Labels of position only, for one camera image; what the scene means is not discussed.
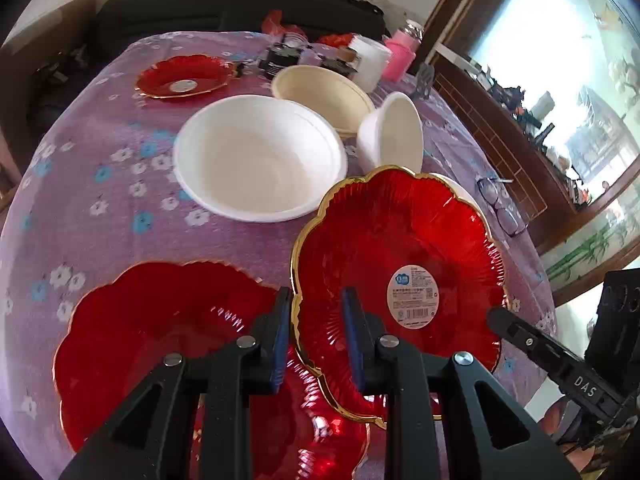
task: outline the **red plate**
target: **red plate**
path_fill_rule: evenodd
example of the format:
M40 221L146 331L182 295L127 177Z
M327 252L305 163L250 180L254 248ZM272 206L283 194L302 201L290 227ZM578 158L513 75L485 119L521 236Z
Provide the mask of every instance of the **red plate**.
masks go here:
M221 57L176 56L147 68L138 77L136 90L157 99L188 97L222 88L234 74L234 64Z
M489 370L500 339L485 316L506 305L504 269L489 227L437 176L395 167L343 180L303 228L291 261L296 344L323 393L353 420L384 427L380 398L351 382L340 292L355 286L366 312L421 351L467 350Z
M60 420L73 449L164 355L202 356L248 333L255 317L270 311L275 292L213 262L140 264L90 292L54 358ZM305 472L306 478L342 480L366 452L368 428L335 413L291 350L280 392L252 399L251 415L256 479L288 480ZM201 423L201 413L197 419Z

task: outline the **metal bolt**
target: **metal bolt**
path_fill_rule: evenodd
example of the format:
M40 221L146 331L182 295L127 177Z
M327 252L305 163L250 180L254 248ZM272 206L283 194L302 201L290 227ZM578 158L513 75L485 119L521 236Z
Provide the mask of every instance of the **metal bolt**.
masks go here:
M400 344L400 340L391 334L385 334L380 338L380 344L385 348L395 348Z
M453 359L463 366L469 366L474 361L474 357L469 352L456 352Z
M236 339L236 344L240 348L251 348L255 345L255 337L252 335L241 335L238 339Z
M164 366L177 366L182 362L182 356L176 352L167 354L162 359Z

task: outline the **white cup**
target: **white cup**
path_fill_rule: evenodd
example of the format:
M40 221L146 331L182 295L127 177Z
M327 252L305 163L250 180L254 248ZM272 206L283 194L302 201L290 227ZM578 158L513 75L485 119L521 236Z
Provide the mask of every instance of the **white cup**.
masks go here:
M366 173L386 164L422 169L422 121L415 105L402 92L388 95L382 106L365 117L358 129L356 154Z
M356 35L349 47L358 53L360 58L356 65L358 73L351 80L366 93L373 92L385 71L392 52L382 43L364 36Z

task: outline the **purple floral tablecloth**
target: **purple floral tablecloth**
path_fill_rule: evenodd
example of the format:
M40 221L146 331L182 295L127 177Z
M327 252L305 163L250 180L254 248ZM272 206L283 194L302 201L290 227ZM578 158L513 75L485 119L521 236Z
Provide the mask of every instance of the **purple floral tablecloth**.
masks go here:
M0 416L44 480L57 478L72 456L51 367L84 294L145 260L223 260L272 285L289 284L292 245L309 217L275 224L221 218L181 191L172 172L172 144L190 115L231 95L270 95L270 83L249 66L241 79L197 99L154 101L133 90L137 74L167 57L252 60L268 43L250 32L172 32L137 41L87 86L38 147L0 237ZM313 58L308 51L304 61ZM397 85L381 83L372 99L379 106L390 92L413 88L405 76ZM506 236L478 193L476 180L495 171L436 92L415 104L424 125L422 170L450 176L476 199L502 245L514 309L554 333L551 291L529 236ZM353 140L346 150L349 173L360 174ZM511 205L506 193L503 200ZM495 375L523 404L545 377L509 345ZM380 442L376 436L359 477L383 477Z

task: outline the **product label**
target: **product label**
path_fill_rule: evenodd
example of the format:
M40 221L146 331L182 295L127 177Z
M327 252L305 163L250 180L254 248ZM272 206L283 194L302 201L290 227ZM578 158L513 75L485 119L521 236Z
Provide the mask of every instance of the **product label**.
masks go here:
M196 88L196 86L198 86L198 83L196 83L193 79L180 79L180 81L171 83L169 85L169 90L171 90L171 92L181 94L183 92L193 90L194 88Z
M386 304L403 327L418 329L435 317L440 303L438 284L428 270L407 265L396 270L386 288Z

